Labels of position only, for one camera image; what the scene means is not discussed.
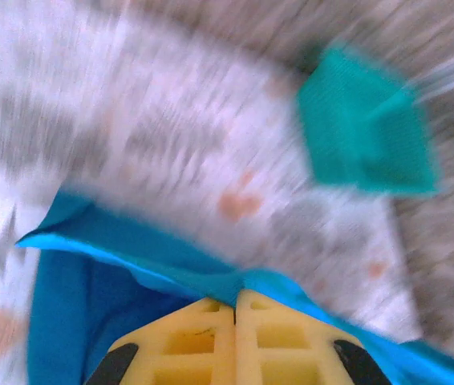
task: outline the blue cloth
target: blue cloth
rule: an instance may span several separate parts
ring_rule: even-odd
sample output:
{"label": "blue cloth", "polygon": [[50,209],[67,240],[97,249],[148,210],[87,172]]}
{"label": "blue cloth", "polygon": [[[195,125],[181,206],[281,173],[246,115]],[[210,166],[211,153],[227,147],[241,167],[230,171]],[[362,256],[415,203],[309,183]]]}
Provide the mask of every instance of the blue cloth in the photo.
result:
{"label": "blue cloth", "polygon": [[246,288],[358,338],[396,385],[454,384],[454,359],[396,344],[328,314],[289,278],[241,270],[193,245],[60,192],[35,231],[40,248],[27,369],[30,385],[81,385],[119,337],[203,297],[235,307]]}

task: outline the patterned fabric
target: patterned fabric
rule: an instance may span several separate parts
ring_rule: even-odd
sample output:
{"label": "patterned fabric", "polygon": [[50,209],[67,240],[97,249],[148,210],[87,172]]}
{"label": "patterned fabric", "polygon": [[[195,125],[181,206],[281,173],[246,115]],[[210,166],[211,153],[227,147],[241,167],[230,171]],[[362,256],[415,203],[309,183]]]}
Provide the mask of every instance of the patterned fabric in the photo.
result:
{"label": "patterned fabric", "polygon": [[225,260],[281,270],[356,322],[420,335],[389,201],[311,177],[301,81],[147,15],[0,2],[0,384],[26,381],[37,263],[12,245],[65,181]]}

